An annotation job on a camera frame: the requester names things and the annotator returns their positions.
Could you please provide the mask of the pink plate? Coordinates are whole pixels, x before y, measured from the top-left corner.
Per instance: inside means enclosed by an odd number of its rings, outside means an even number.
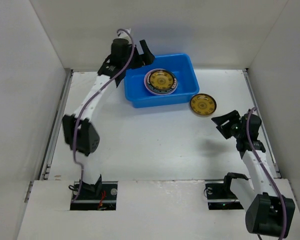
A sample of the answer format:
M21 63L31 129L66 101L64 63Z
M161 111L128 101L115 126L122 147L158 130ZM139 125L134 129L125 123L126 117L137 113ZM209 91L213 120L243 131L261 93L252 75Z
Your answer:
M146 88L146 90L153 94L153 95L156 95L156 96L164 96L164 95L168 95L168 93L158 93L158 92L155 92L153 91L149 86L148 86L148 78L150 76L150 74L152 73L152 70L149 71L145 76L144 76L144 79L143 79L143 83L144 83L144 86Z

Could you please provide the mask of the yellow patterned plate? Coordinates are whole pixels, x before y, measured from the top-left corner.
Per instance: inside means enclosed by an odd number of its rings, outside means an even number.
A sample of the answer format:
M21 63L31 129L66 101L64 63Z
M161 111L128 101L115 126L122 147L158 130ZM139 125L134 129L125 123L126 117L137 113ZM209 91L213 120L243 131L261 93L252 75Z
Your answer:
M215 99L205 93L198 93L194 95L191 98L189 105L192 112L200 117L210 116L217 109Z
M155 89L158 90L168 90L174 85L174 78L170 73L165 70L157 70L150 74L149 83Z

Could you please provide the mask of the green rim plate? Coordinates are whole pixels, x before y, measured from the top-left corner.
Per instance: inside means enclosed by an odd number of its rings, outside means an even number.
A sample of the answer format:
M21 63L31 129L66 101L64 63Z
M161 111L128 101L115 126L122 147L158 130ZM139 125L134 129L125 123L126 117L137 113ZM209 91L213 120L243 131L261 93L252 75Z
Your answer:
M163 69L163 68L156 68L156 69L153 69L153 70L151 70L151 71L152 71L151 73L153 73L154 71L159 71L159 70L167 71L169 74L172 75L172 77L174 78L174 84L173 84L172 88L167 89L167 90L159 90L159 89L156 89L156 88L154 88L152 85L150 85L149 77L148 77L148 79L147 79L147 84L148 84L148 86L149 86L154 92L157 92L157 93L167 93L168 95L170 95L170 94L172 94L172 93L177 89L177 87L178 87L178 80L177 80L176 76L175 76L171 71L168 71L168 70Z

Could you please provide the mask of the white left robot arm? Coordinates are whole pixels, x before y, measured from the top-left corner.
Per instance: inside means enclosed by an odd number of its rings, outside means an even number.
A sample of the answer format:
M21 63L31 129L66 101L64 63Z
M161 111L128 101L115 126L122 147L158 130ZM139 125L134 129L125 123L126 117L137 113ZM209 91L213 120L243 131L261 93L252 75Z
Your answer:
M95 83L82 104L73 114L65 114L62 118L65 143L72 151L74 163L80 166L79 183L70 187L78 195L88 194L92 198L97 198L102 194L102 175L90 173L93 165L97 164L91 156L101 140L94 120L105 100L126 76L127 70L139 69L154 62L155 56L147 42L143 39L139 43L142 54L131 40L119 37L114 39L110 54L99 68Z

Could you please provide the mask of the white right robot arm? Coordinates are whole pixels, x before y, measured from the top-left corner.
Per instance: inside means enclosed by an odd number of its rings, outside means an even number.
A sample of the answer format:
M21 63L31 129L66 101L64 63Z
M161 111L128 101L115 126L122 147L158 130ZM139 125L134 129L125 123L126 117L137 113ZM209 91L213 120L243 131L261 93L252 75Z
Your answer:
M266 148L258 139L262 120L250 109L241 116L233 110L213 117L216 129L225 139L236 140L236 149L249 176L229 172L223 178L222 193L236 197L245 211L245 226L249 233L258 236L287 238L296 205L286 198L275 183L267 162Z

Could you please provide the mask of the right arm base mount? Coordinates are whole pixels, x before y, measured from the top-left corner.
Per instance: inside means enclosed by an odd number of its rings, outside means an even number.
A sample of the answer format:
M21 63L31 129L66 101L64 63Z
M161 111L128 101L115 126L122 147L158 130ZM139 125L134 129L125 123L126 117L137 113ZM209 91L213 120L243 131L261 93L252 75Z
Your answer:
M207 200L207 207L211 211L243 210L238 198L226 188L223 180L207 180L203 195Z

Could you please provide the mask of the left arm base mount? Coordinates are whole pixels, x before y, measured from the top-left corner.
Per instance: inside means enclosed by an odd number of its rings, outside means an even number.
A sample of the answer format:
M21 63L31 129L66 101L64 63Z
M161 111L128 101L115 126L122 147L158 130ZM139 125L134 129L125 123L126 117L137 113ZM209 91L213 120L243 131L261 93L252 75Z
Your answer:
M115 211L117 207L118 182L104 181L95 190L93 184L83 183L79 196L70 203L71 211Z

